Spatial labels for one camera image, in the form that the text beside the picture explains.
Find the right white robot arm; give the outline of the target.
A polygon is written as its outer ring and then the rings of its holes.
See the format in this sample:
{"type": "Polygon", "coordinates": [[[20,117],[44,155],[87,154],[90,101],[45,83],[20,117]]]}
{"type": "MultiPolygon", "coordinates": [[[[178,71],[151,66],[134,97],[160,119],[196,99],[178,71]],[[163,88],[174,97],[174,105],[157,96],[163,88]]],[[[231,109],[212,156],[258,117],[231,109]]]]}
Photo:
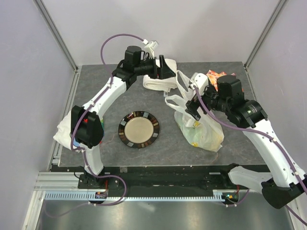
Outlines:
{"type": "Polygon", "coordinates": [[[236,76],[219,77],[215,87],[205,74],[196,73],[189,87],[195,95],[187,101],[186,112],[196,120],[200,120],[200,113],[204,112],[219,124],[243,132],[269,169],[269,172],[256,172],[231,164],[220,176],[222,187],[241,185],[254,190],[276,209],[307,191],[306,172],[285,150],[261,105],[245,99],[241,81],[236,76]]]}

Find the white plastic bag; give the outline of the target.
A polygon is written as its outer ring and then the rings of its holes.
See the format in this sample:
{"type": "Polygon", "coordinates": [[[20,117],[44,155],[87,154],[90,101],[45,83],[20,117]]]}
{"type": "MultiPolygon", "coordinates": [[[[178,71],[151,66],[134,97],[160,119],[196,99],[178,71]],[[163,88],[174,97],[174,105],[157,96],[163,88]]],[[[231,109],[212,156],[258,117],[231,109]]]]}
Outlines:
{"type": "Polygon", "coordinates": [[[186,102],[196,95],[195,91],[189,87],[189,80],[183,72],[177,71],[177,88],[181,95],[171,95],[165,98],[165,103],[175,110],[174,119],[180,128],[186,141],[194,146],[204,150],[217,152],[222,147],[224,133],[219,123],[213,120],[209,115],[203,113],[201,107],[197,112],[201,118],[196,121],[186,112],[186,102]]]}

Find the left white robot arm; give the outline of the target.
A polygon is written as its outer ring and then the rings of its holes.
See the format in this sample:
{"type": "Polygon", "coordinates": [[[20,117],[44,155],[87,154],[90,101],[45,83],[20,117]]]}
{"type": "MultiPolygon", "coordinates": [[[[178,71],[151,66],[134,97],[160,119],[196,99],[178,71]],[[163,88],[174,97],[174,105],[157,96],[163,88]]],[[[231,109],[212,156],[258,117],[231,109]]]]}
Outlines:
{"type": "Polygon", "coordinates": [[[147,57],[145,51],[138,46],[127,47],[124,59],[104,87],[83,106],[74,106],[71,110],[71,142],[72,151],[83,154],[85,170],[90,173],[89,184],[101,188],[105,184],[105,176],[100,174],[104,165],[100,157],[99,144],[104,136],[102,119],[112,103],[136,81],[138,76],[165,83],[177,74],[177,63],[172,59],[147,57]]]}

